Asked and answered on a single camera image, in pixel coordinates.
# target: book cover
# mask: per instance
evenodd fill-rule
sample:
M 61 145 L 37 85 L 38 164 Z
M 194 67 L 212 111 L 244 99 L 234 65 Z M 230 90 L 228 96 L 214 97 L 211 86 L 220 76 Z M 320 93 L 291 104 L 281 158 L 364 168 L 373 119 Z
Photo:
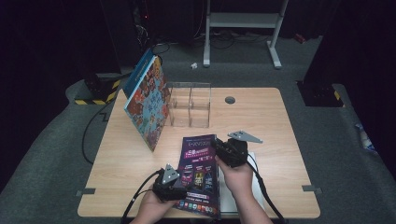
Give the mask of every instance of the book cover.
M 214 134 L 184 137 L 178 170 L 187 198 L 175 208 L 220 219 L 218 165 L 216 150 L 210 145 Z
M 140 83 L 141 78 L 147 73 L 149 64 L 151 63 L 153 58 L 154 55 L 151 49 L 146 50 L 142 58 L 137 63 L 137 66 L 134 68 L 134 71 L 128 77 L 128 80 L 126 81 L 124 87 L 122 88 L 127 99 L 129 99 L 131 95 L 135 92 L 136 87 Z
M 148 56 L 143 65 L 137 71 L 137 76 L 134 76 L 133 81 L 129 83 L 129 88 L 132 89 L 133 85 L 135 88 L 131 91 L 124 110 L 153 151 L 168 116 L 167 103 L 170 92 L 166 88 L 166 78 L 163 75 L 160 59 L 152 55 L 149 61 Z

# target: white metal stand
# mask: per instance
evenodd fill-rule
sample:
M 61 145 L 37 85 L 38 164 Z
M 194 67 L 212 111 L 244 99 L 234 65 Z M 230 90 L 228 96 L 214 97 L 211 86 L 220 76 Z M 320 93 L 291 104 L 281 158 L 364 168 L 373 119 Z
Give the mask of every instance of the white metal stand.
M 267 41 L 267 46 L 274 62 L 274 67 L 282 67 L 277 56 L 275 44 L 279 30 L 285 16 L 289 0 L 283 0 L 279 13 L 211 13 L 210 0 L 207 0 L 204 67 L 210 66 L 210 27 L 249 27 L 249 28 L 273 28 L 272 40 Z

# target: small metal part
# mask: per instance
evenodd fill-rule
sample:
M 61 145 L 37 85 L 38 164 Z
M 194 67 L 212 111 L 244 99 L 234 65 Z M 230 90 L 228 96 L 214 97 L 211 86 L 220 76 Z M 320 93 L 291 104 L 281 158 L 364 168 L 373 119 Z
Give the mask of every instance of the small metal part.
M 315 187 L 315 185 L 302 185 L 304 192 L 313 191 L 315 195 L 321 194 L 323 191 L 321 188 Z
M 234 133 L 228 133 L 228 136 L 230 136 L 233 139 L 239 140 L 239 141 L 247 141 L 247 142 L 255 142 L 255 143 L 262 143 L 262 140 L 260 138 L 257 138 L 251 134 L 248 134 L 244 131 L 238 131 Z
M 84 190 L 78 190 L 76 193 L 76 197 L 81 197 L 84 194 L 94 194 L 96 189 L 84 189 Z
M 178 179 L 178 177 L 179 177 L 178 172 L 169 163 L 166 164 L 165 172 L 163 173 L 163 184 Z

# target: round hole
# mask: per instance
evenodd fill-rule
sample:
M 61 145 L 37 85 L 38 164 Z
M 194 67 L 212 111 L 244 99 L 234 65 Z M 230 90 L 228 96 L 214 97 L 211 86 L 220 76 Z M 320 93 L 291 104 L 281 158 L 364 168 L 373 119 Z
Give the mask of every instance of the round hole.
M 225 98 L 225 103 L 232 105 L 233 103 L 235 103 L 235 98 L 233 98 L 232 96 L 227 96 Z

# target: hand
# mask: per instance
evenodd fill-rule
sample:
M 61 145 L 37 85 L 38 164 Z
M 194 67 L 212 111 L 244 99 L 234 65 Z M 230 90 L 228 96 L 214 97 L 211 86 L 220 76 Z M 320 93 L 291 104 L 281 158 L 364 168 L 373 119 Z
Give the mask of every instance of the hand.
M 153 224 L 159 221 L 177 201 L 161 202 L 152 190 L 145 193 L 139 211 L 131 224 Z
M 215 159 L 224 173 L 225 184 L 234 197 L 244 197 L 247 193 L 252 194 L 249 189 L 251 189 L 253 171 L 247 164 L 231 168 L 218 156 Z

